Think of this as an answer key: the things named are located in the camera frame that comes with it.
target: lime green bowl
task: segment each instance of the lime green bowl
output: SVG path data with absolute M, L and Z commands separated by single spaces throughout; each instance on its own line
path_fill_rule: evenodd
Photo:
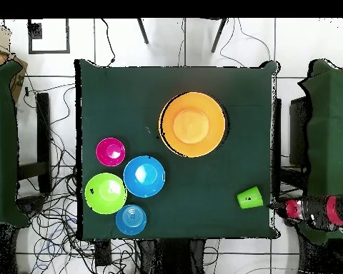
M 88 206 L 99 214 L 117 212 L 126 203 L 127 189 L 122 179 L 112 173 L 93 176 L 85 187 Z

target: white tile floor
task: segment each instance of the white tile floor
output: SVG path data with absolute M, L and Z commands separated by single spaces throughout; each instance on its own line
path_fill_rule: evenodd
M 184 65 L 184 33 L 181 29 L 182 19 L 143 19 L 149 44 L 142 38 L 136 19 L 106 19 L 109 24 L 109 38 L 116 54 L 113 66 L 178 66 Z M 264 61 L 276 60 L 281 65 L 277 79 L 277 96 L 282 99 L 282 154 L 289 154 L 289 103 L 294 98 L 304 96 L 297 85 L 308 71 L 312 59 L 326 58 L 333 64 L 343 67 L 343 19 L 235 19 L 235 30 L 231 41 L 222 51 L 245 66 L 259 66 Z M 43 41 L 36 41 L 36 50 L 51 50 L 54 46 L 64 48 L 64 20 L 43 19 Z M 28 75 L 36 90 L 74 83 L 74 59 L 87 59 L 97 65 L 107 65 L 111 50 L 106 39 L 106 26 L 100 19 L 69 19 L 70 54 L 29 54 L 26 20 L 0 20 L 11 31 L 11 51 L 28 63 Z M 216 52 L 211 47 L 219 27 L 219 21 L 205 19 L 187 19 L 187 66 L 239 66 L 235 61 L 224 58 L 220 50 L 228 42 L 234 28 L 234 18 L 225 26 Z M 261 39 L 269 48 L 257 40 L 242 33 Z M 29 87 L 26 77 L 24 86 Z M 64 104 L 64 92 L 73 86 L 65 86 L 50 91 L 51 120 L 65 116 L 68 111 Z M 69 117 L 54 124 L 54 130 L 62 137 L 66 149 L 75 154 L 75 108 L 74 89 L 66 93 L 69 105 Z M 34 104 L 33 94 L 26 97 L 29 104 Z M 24 92 L 18 102 L 20 163 L 36 160 L 36 113 L 24 103 Z M 70 156 L 65 156 L 68 165 L 74 165 Z M 282 158 L 282 164 L 288 164 Z M 61 175 L 69 173 L 69 168 L 61 168 Z M 56 193 L 65 193 L 60 187 Z M 28 181 L 21 182 L 20 195 L 33 193 Z M 275 226 L 281 237 L 276 240 L 241 239 L 241 240 L 208 240 L 207 246 L 219 247 L 219 258 L 216 263 L 205 267 L 207 274 L 293 274 L 296 273 L 299 261 L 299 247 L 294 230 L 286 227 L 280 218 L 275 218 Z M 58 225 L 51 227 L 49 234 Z M 38 235 L 32 228 L 20 232 L 17 244 L 19 271 L 31 272 L 35 264 L 34 245 Z M 41 249 L 36 245 L 36 252 Z M 48 251 L 42 252 L 44 260 Z M 216 259 L 212 248 L 206 249 L 205 263 Z M 53 266 L 44 274 L 59 274 L 64 267 L 66 255 L 56 258 Z M 132 264 L 127 267 L 133 271 Z M 75 258 L 67 266 L 67 274 L 91 274 L 81 258 Z

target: light blue cup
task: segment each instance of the light blue cup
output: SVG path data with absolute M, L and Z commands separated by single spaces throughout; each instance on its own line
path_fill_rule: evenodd
M 163 188 L 165 171 L 157 159 L 138 156 L 124 168 L 123 179 L 127 190 L 134 196 L 149 198 Z
M 136 235 L 146 226 L 146 213 L 137 205 L 123 206 L 116 214 L 116 225 L 125 235 Z

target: green cup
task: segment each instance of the green cup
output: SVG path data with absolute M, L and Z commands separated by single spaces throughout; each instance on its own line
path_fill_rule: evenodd
M 241 209 L 263 206 L 262 196 L 255 186 L 237 195 Z

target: orange plate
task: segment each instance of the orange plate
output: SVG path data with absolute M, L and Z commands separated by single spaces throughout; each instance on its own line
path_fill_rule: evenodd
M 164 107 L 159 132 L 165 145 L 180 156 L 195 158 L 213 151 L 225 131 L 219 104 L 204 93 L 184 93 Z

